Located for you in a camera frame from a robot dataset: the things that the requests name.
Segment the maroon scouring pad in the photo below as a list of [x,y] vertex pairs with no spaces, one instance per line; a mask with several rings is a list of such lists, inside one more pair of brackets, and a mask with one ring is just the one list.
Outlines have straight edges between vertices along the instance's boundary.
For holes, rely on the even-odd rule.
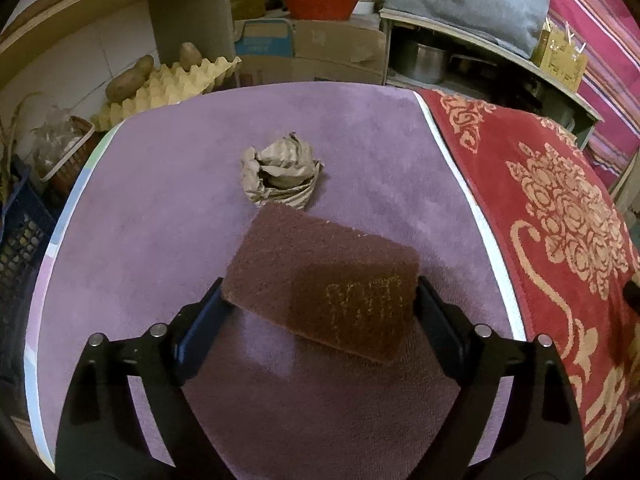
[[412,247],[268,204],[228,265],[222,296],[294,335],[387,364],[410,330],[419,264]]

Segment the red floral table cloth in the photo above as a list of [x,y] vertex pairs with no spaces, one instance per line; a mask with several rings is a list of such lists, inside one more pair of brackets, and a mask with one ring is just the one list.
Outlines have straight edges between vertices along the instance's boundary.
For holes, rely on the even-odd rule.
[[495,235],[526,333],[559,350],[597,465],[639,402],[639,317],[623,296],[639,255],[625,223],[553,120],[438,90],[422,99]]

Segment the purple table mat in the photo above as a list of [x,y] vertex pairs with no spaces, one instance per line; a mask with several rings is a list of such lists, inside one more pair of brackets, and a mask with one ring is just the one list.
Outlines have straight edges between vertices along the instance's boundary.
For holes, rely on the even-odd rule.
[[402,479],[457,395],[420,325],[386,344],[390,250],[475,323],[525,327],[488,215],[454,159],[491,104],[367,84],[270,84],[110,132],[44,257],[28,411],[54,453],[87,338],[140,335],[217,278],[233,310],[184,393],[241,479]]

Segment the dark blue plastic crate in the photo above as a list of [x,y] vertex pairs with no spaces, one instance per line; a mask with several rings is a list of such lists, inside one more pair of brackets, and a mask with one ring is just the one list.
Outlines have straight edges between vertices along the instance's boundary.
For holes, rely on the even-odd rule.
[[12,159],[13,186],[1,211],[1,380],[16,382],[26,292],[37,274],[55,220],[30,180],[30,167]]

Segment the small basket with plastic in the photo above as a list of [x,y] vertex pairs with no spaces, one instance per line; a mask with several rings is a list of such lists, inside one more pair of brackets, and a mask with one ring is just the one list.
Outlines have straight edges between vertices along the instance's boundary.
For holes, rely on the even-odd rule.
[[66,108],[52,107],[44,123],[32,130],[32,160],[40,182],[66,195],[100,142],[96,127]]

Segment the crumpled brown paper ball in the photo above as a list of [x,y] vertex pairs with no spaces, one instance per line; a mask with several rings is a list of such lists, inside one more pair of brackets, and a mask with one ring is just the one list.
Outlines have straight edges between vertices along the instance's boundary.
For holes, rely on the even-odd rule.
[[323,162],[295,132],[281,136],[261,151],[247,148],[240,159],[241,185],[256,206],[285,204],[303,210],[316,188]]

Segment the potato beside egg tray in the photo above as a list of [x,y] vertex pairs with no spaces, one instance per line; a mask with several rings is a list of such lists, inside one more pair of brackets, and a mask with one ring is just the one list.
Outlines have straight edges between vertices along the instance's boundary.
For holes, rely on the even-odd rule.
[[121,103],[129,99],[144,85],[154,70],[154,58],[145,55],[139,58],[134,66],[115,77],[106,87],[105,96],[108,102]]

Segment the yellow egg tray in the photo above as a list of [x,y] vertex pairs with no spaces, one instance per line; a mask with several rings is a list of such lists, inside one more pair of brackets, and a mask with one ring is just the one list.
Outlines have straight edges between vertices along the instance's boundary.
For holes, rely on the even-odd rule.
[[204,58],[200,66],[193,65],[190,70],[184,70],[178,62],[170,67],[162,64],[158,70],[152,70],[148,80],[132,98],[124,99],[120,104],[103,104],[90,122],[96,131],[107,131],[147,110],[178,104],[194,96],[220,90],[227,80],[234,79],[241,65],[239,56],[232,61],[223,56],[214,62]]

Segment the yellow utensil holder box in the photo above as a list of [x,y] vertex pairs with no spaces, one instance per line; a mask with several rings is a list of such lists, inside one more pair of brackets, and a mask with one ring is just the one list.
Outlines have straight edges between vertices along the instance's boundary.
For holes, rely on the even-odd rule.
[[546,18],[532,62],[565,88],[576,92],[588,63],[586,44],[579,41],[567,22],[560,26]]

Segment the small steel pot on shelf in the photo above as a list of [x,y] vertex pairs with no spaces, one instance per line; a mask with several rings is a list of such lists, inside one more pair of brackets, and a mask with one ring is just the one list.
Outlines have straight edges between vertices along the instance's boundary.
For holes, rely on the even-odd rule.
[[445,68],[444,50],[410,42],[401,58],[399,73],[424,84],[438,84],[444,79]]

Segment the potato on egg tray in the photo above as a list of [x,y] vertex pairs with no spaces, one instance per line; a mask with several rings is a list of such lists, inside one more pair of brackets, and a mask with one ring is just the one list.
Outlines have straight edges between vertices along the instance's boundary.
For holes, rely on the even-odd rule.
[[203,57],[200,50],[192,42],[184,42],[179,49],[179,64],[188,72],[193,66],[200,66]]

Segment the grey wooden side shelf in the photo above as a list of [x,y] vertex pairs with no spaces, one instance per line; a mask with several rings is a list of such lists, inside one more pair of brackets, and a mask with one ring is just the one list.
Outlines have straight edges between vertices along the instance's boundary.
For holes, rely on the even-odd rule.
[[[602,116],[577,92],[565,88],[527,58],[466,30],[392,9],[380,11],[386,37],[383,82],[407,89],[459,93],[492,104],[555,120],[584,148]],[[408,78],[399,65],[410,42],[446,52],[444,79],[438,84]]]

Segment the cardboard box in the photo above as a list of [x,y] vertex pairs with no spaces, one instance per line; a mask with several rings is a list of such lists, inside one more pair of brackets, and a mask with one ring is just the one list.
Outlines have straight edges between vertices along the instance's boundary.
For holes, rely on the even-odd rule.
[[243,87],[295,81],[380,84],[382,30],[358,22],[256,18],[234,23]]

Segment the pink striped blanket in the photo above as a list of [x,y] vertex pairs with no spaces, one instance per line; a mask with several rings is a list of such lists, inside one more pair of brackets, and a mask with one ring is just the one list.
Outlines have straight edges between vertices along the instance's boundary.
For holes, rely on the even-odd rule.
[[586,157],[611,185],[639,147],[639,26],[623,0],[551,0],[549,15],[586,46],[578,93],[603,118]]

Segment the wooden wall shelf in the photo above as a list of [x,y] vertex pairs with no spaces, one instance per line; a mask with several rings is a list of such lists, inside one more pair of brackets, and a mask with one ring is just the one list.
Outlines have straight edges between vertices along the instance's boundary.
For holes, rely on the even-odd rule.
[[112,78],[153,55],[171,64],[190,42],[204,58],[235,56],[230,0],[60,0],[1,41],[1,117],[21,101],[31,125],[56,105],[92,115]]

